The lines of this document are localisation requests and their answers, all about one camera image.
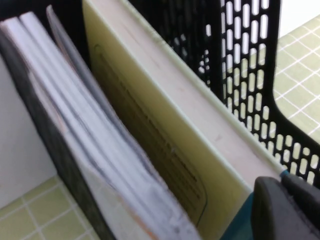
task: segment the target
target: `book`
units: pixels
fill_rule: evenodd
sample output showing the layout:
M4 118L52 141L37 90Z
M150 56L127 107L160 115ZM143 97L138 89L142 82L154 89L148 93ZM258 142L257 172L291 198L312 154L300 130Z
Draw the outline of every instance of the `book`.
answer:
M83 15L94 76L202 238L251 239L255 179L284 168L127 0Z
M32 12L1 22L0 29L20 56L15 77L51 156L76 161L117 239L200 240L149 157L107 99L99 98L84 62L62 40L66 36L58 35L62 29L50 7L47 13L64 48Z

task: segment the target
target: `green tile floor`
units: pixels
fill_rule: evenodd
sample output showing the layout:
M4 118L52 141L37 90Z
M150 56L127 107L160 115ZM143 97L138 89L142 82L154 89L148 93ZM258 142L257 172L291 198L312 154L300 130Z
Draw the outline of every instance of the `green tile floor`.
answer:
M57 176L0 210L0 239L99 240Z
M284 115L320 143L320 16L279 39L274 95Z
M274 95L284 115L320 143L320 16L279 40ZM0 240L98 239L58 177L0 209Z

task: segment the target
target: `black mesh file organizer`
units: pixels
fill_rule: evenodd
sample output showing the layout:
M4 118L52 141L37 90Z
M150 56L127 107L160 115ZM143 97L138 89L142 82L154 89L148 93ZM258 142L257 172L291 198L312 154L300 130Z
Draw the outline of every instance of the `black mesh file organizer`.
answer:
M46 7L52 4L65 29L87 63L88 49L80 0L7 0L0 1L0 21L33 11L49 29ZM0 32L0 55L10 71L14 85L41 137L57 173L102 240L115 240L106 224L77 163L64 139L47 115L27 78L24 62L14 46Z
M320 188L320 146L273 95L280 0L130 2L282 165Z

